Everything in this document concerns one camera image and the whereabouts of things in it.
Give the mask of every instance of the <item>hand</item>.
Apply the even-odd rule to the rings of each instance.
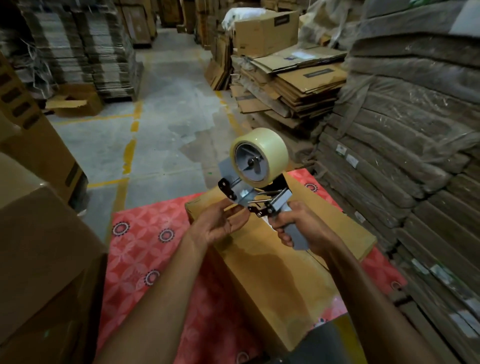
[[[207,207],[185,232],[184,239],[192,240],[206,251],[209,245],[243,227],[250,217],[250,212],[241,205],[225,211],[231,205],[232,202],[225,198]]]
[[[288,206],[291,211],[280,212],[276,217],[268,218],[284,245],[293,247],[292,237],[283,230],[287,224],[297,225],[307,239],[310,250],[319,256],[324,257],[330,248],[343,245],[340,237],[303,202],[289,201]]]

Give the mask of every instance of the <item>concrete floor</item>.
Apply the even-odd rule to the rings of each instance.
[[[203,192],[220,179],[217,163],[237,135],[229,93],[204,79],[210,57],[192,35],[159,29],[151,49],[137,50],[137,102],[106,104],[92,118],[49,118],[88,177],[83,219],[106,243],[112,212]]]

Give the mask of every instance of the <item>tape dispenser handle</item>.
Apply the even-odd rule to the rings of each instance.
[[[291,211],[292,209],[288,206],[288,204],[284,204],[280,212]],[[293,242],[293,250],[308,250],[308,241],[302,235],[302,233],[298,230],[295,224],[287,224],[283,227],[283,230],[292,237]]]

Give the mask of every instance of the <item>red floral table cover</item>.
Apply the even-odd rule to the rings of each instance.
[[[329,203],[341,208],[307,170],[289,172]],[[189,222],[184,204],[200,194],[124,210],[114,215],[104,287],[98,350],[165,269]],[[405,279],[377,248],[362,266],[385,294]],[[259,339],[236,309],[213,268],[203,264],[195,282],[175,364],[242,363],[262,352]],[[340,296],[317,325],[347,312]]]

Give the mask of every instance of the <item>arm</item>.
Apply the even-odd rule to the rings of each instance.
[[[230,205],[228,199],[211,205],[185,232],[165,271],[108,339],[95,364],[174,361],[189,297],[208,246],[240,229],[250,216],[242,206],[224,211]]]
[[[289,202],[270,224],[282,243],[292,246],[281,228],[295,223],[321,256],[342,296],[369,363],[439,363],[423,337],[377,289],[356,258],[318,216],[300,201]]]

